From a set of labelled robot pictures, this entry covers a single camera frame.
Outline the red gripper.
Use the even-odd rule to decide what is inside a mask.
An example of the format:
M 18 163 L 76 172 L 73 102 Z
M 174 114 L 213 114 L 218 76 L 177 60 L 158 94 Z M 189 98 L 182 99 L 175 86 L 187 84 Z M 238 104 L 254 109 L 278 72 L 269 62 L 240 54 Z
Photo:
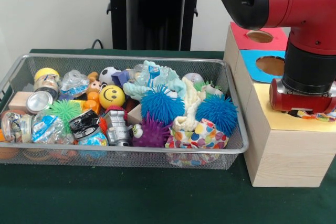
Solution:
M 273 79 L 269 88 L 269 102 L 277 111 L 302 110 L 328 114 L 335 108 L 335 81 L 326 94 L 304 95 L 286 88 L 281 79 Z

